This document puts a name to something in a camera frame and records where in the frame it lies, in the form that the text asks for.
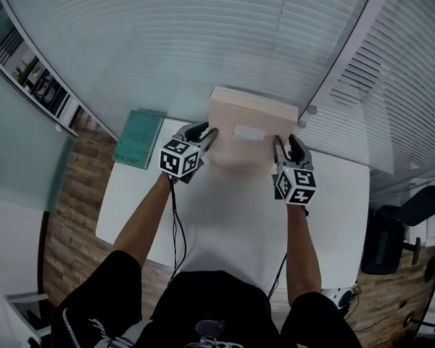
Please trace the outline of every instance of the glasses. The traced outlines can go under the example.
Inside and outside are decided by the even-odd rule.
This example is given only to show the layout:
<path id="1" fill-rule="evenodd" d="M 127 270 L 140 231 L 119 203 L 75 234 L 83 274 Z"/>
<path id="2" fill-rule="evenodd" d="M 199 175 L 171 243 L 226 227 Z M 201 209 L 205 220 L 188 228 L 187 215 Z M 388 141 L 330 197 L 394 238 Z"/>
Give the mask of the glasses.
<path id="1" fill-rule="evenodd" d="M 190 343 L 185 348 L 243 348 L 240 344 L 217 341 L 224 330 L 224 321 L 203 320 L 197 323 L 195 331 L 201 336 L 199 343 Z"/>

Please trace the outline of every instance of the desk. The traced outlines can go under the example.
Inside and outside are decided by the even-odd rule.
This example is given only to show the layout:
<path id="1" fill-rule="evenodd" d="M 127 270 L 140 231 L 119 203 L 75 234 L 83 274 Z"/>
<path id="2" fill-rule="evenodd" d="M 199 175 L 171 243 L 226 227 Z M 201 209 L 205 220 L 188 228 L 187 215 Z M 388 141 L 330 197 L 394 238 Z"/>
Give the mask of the desk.
<path id="1" fill-rule="evenodd" d="M 165 120 L 148 170 L 115 163 L 96 235 L 113 243 L 138 203 L 160 174 L 158 149 L 185 123 Z M 369 169 L 350 161 L 312 153 L 318 184 L 308 207 L 308 224 L 323 278 L 323 288 L 352 286 L 365 238 L 369 201 Z M 187 186 L 175 186 L 178 214 L 188 254 L 187 270 L 223 269 L 268 290 L 286 252 L 286 208 L 274 199 L 272 178 L 247 177 L 205 165 Z M 148 259 L 173 266 L 171 199 Z M 178 235 L 178 253 L 182 254 Z M 286 285 L 285 271 L 281 286 Z"/>

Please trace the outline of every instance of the black sleeve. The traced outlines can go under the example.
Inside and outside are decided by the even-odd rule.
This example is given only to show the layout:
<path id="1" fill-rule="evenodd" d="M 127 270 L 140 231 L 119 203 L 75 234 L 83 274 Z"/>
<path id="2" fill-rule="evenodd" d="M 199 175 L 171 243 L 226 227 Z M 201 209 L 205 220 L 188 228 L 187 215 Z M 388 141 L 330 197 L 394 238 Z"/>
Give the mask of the black sleeve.
<path id="1" fill-rule="evenodd" d="M 336 305 L 319 293 L 295 299 L 281 331 L 283 347 L 358 347 L 361 344 Z"/>
<path id="2" fill-rule="evenodd" d="M 141 267 L 129 254 L 112 252 L 58 306 L 51 322 L 53 347 L 93 347 L 122 336 L 141 319 Z"/>

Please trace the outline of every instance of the white cube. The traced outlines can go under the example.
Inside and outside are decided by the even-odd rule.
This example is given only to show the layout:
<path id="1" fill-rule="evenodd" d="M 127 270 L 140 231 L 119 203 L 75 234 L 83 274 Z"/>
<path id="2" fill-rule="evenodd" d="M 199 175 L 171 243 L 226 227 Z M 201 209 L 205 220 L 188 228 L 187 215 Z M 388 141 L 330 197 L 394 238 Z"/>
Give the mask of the white cube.
<path id="1" fill-rule="evenodd" d="M 316 191 L 314 172 L 295 167 L 279 166 L 275 186 L 287 204 L 308 205 Z"/>
<path id="2" fill-rule="evenodd" d="M 200 148 L 193 144 L 171 139 L 159 150 L 158 167 L 178 178 L 198 168 Z"/>

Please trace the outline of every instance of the black chair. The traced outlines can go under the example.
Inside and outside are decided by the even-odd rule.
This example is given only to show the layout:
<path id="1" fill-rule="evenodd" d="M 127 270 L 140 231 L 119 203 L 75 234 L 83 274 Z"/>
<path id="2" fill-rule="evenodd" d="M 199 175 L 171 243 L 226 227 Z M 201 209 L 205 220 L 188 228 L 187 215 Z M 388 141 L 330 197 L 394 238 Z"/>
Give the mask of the black chair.
<path id="1" fill-rule="evenodd" d="M 405 225 L 413 227 L 435 215 L 435 186 L 427 186 L 401 207 L 382 206 L 369 210 L 368 227 L 361 259 L 361 271 L 369 275 L 389 275 L 399 267 L 402 250 L 414 253 L 417 265 L 421 239 L 405 243 Z"/>

